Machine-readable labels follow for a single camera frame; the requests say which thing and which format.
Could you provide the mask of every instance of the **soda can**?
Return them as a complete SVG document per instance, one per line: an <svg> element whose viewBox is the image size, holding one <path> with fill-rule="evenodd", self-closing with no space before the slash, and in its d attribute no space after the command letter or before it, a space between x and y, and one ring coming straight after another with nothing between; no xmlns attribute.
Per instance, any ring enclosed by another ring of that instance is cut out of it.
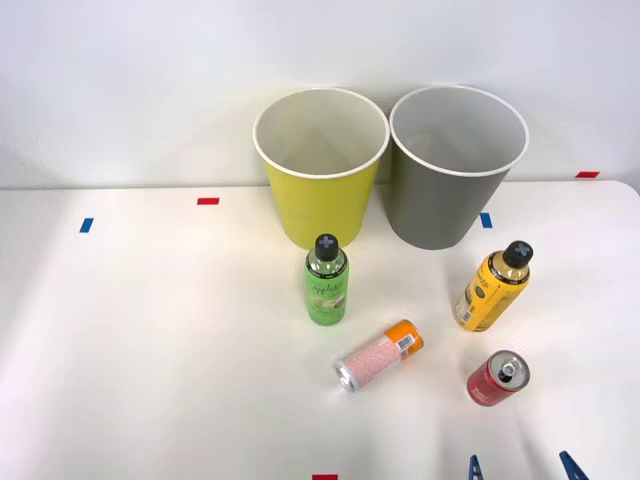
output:
<svg viewBox="0 0 640 480"><path fill-rule="evenodd" d="M402 320L362 348L336 362L340 382L355 392L390 368L399 365L424 346L418 329Z"/></svg>
<svg viewBox="0 0 640 480"><path fill-rule="evenodd" d="M469 376L467 391L479 405L492 407L526 387L530 377L529 366L520 355L500 350Z"/></svg>

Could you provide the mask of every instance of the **red soda can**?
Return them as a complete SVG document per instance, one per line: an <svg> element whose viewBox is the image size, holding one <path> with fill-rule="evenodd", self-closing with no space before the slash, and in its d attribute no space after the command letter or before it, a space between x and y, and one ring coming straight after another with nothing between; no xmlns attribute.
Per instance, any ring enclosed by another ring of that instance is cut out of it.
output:
<svg viewBox="0 0 640 480"><path fill-rule="evenodd" d="M526 387L530 377L529 366L520 355L500 350L469 376L467 391L477 404L492 407Z"/></svg>

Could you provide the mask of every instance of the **table surface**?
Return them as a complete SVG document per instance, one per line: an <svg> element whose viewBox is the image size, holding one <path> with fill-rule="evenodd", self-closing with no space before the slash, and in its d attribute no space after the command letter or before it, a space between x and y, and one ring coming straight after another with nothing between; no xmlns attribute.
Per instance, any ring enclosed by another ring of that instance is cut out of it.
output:
<svg viewBox="0 0 640 480"><path fill-rule="evenodd" d="M321 327L268 188L0 192L0 478L463 480L476 454L486 480L565 480L562 450L637 478L638 194L505 183L493 228L443 251L400 240L380 196L345 249L347 314ZM515 239L528 288L461 330L455 297ZM332 363L402 318L425 348L344 391ZM531 382L480 407L466 377L503 348Z"/></svg>

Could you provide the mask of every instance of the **gray bin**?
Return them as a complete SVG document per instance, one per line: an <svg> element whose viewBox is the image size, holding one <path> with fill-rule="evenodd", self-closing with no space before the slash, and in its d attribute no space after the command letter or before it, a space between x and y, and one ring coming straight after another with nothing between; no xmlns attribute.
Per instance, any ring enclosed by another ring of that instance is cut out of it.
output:
<svg viewBox="0 0 640 480"><path fill-rule="evenodd" d="M391 112L391 227L419 248L452 247L524 155L529 132L508 103L471 87L427 87Z"/></svg>

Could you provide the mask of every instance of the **green bottle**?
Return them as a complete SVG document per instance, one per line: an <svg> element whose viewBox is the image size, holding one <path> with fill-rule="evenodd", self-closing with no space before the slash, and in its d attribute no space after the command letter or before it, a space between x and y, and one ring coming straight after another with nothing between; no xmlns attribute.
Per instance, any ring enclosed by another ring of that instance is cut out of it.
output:
<svg viewBox="0 0 640 480"><path fill-rule="evenodd" d="M318 325L335 325L347 306L349 262L338 239L323 233L307 255L304 270L307 311Z"/></svg>

